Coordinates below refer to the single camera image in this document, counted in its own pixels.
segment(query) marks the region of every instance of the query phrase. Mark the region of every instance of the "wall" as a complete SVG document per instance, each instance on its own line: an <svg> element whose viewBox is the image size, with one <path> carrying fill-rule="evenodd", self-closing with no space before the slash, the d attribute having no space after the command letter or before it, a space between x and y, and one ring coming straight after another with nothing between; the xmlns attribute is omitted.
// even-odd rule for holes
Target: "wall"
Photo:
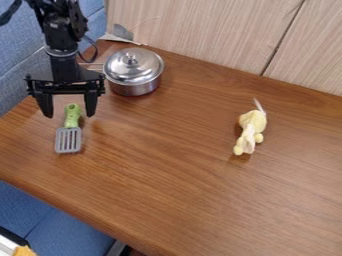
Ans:
<svg viewBox="0 0 342 256"><path fill-rule="evenodd" d="M339 0L111 0L108 31L118 23L141 43L342 95L341 11Z"/></svg>

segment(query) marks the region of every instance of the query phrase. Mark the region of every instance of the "spatula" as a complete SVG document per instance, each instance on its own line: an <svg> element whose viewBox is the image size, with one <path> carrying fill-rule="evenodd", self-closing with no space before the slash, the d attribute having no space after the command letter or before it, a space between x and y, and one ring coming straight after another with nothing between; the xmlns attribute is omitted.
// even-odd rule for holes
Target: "spatula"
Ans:
<svg viewBox="0 0 342 256"><path fill-rule="evenodd" d="M55 150L57 153L75 153L81 150L82 130L78 127L81 113L81 107L75 103L65 107L64 127L58 128L56 132Z"/></svg>

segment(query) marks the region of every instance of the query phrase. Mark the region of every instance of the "cable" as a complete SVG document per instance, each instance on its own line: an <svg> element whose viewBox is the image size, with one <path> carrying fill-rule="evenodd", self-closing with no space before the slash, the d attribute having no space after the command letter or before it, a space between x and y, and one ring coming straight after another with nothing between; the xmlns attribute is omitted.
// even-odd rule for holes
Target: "cable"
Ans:
<svg viewBox="0 0 342 256"><path fill-rule="evenodd" d="M15 0L7 11L0 15L0 26L5 25L10 21L12 15L19 9L21 5L21 0Z"/></svg>
<svg viewBox="0 0 342 256"><path fill-rule="evenodd" d="M95 53L94 53L94 55L89 60L85 59L80 51L78 51L77 53L78 53L78 55L80 56L80 58L84 62L86 62L86 63L93 63L96 60L96 58L97 58L99 50L98 50L98 48L97 48L97 46L96 46L96 44L95 44L93 39L91 39L90 37L88 37L86 35L83 38L84 38L84 40L86 40L88 43L90 43L95 48Z"/></svg>

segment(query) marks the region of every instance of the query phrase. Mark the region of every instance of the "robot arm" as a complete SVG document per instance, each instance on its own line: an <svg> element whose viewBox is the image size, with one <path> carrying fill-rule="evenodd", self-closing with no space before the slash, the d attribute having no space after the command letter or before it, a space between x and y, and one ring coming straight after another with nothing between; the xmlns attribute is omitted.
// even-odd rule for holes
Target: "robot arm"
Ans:
<svg viewBox="0 0 342 256"><path fill-rule="evenodd" d="M84 94L87 116L95 114L97 98L105 93L103 74L88 71L76 61L78 42L88 31L87 18L80 9L78 0L26 0L34 10L45 35L45 51L50 57L52 78L42 80L25 78L28 93L36 98L43 114L53 117L55 94ZM9 9L0 15L0 26L8 23L19 9L22 0L15 0Z"/></svg>

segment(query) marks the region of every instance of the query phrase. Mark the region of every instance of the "pot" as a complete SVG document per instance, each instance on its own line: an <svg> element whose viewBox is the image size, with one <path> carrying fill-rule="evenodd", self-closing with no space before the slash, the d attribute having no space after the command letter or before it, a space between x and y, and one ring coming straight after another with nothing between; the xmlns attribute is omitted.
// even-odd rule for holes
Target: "pot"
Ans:
<svg viewBox="0 0 342 256"><path fill-rule="evenodd" d="M103 67L112 91L124 96L139 96L157 89L164 61L143 48L126 48L108 58Z"/></svg>

